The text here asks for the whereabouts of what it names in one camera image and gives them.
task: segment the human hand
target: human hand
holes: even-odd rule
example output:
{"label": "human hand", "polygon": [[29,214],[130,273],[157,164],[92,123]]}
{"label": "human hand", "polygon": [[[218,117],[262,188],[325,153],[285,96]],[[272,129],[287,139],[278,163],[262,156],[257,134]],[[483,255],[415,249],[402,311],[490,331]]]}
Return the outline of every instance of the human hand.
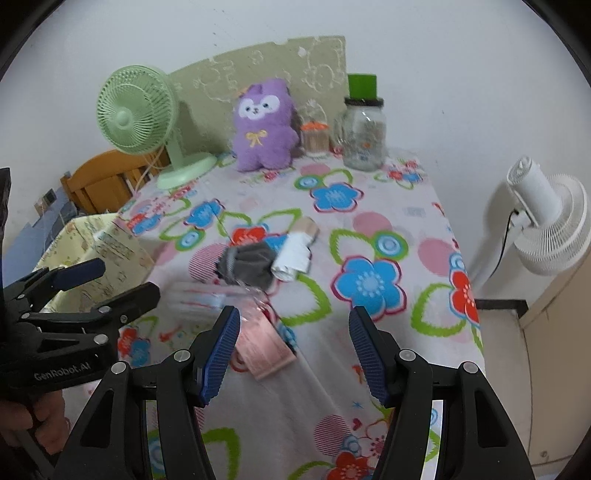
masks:
{"label": "human hand", "polygon": [[[63,450],[70,433],[70,422],[64,416],[65,407],[61,391],[46,393],[33,405],[36,418],[43,422],[35,431],[35,437],[50,455]],[[7,444],[18,446],[14,432],[32,427],[33,420],[24,405],[0,400],[0,433]]]}

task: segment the gray cloth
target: gray cloth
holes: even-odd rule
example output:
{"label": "gray cloth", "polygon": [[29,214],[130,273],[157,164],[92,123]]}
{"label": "gray cloth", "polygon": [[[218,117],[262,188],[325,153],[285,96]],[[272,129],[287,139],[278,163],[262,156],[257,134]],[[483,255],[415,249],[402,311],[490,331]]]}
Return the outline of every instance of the gray cloth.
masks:
{"label": "gray cloth", "polygon": [[217,275],[229,285],[266,290],[273,282],[271,265],[276,256],[266,242],[228,247],[217,262]]}

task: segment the fan base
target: fan base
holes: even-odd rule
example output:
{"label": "fan base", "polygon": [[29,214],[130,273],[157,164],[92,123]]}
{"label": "fan base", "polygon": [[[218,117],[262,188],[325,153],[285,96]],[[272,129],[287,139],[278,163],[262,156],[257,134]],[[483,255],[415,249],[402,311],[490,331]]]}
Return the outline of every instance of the fan base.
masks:
{"label": "fan base", "polygon": [[180,187],[185,183],[205,175],[216,166],[217,158],[205,152],[195,153],[183,159],[186,166],[174,169],[172,165],[166,167],[158,175],[158,188],[161,190]]}

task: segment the green lid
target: green lid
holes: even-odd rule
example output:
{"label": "green lid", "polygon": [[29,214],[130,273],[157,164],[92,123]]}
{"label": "green lid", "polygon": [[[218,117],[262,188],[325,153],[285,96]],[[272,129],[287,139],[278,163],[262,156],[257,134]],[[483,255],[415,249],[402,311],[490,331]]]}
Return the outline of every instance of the green lid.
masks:
{"label": "green lid", "polygon": [[374,99],[378,96],[378,78],[371,73],[349,73],[349,95],[353,99]]}

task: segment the fan power cord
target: fan power cord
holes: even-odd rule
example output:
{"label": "fan power cord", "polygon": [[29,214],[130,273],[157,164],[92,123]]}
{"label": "fan power cord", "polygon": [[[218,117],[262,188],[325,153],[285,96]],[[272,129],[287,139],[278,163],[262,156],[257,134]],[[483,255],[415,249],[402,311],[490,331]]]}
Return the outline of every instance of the fan power cord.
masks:
{"label": "fan power cord", "polygon": [[150,170],[152,170],[152,168],[157,168],[158,170],[162,170],[162,168],[158,168],[156,167],[156,163],[158,162],[158,159],[160,158],[160,155],[162,154],[162,152],[164,151],[164,145],[162,145],[162,147],[160,147],[160,150],[158,150],[158,153],[156,154],[156,156],[154,157],[154,159],[152,160],[152,163],[150,163],[147,159],[146,156],[144,156],[144,159],[146,160],[146,169],[144,170],[144,173],[142,173],[142,176],[139,178],[139,180],[136,182],[135,184],[135,188],[134,188],[134,197],[137,195],[138,190],[140,189],[139,184],[142,183],[142,180],[144,179],[144,177],[150,172]]}
{"label": "fan power cord", "polygon": [[519,211],[517,211],[516,209],[513,209],[511,211],[511,213],[509,214],[509,218],[507,219],[507,226],[505,228],[505,236],[503,237],[503,246],[501,247],[501,254],[499,255],[499,261],[496,263],[495,269],[488,276],[487,280],[495,274],[495,272],[499,268],[499,265],[501,264],[501,260],[503,260],[503,255],[505,254],[505,247],[507,245],[507,236],[509,235],[509,230],[511,230],[511,219],[513,218],[514,215],[519,215]]}

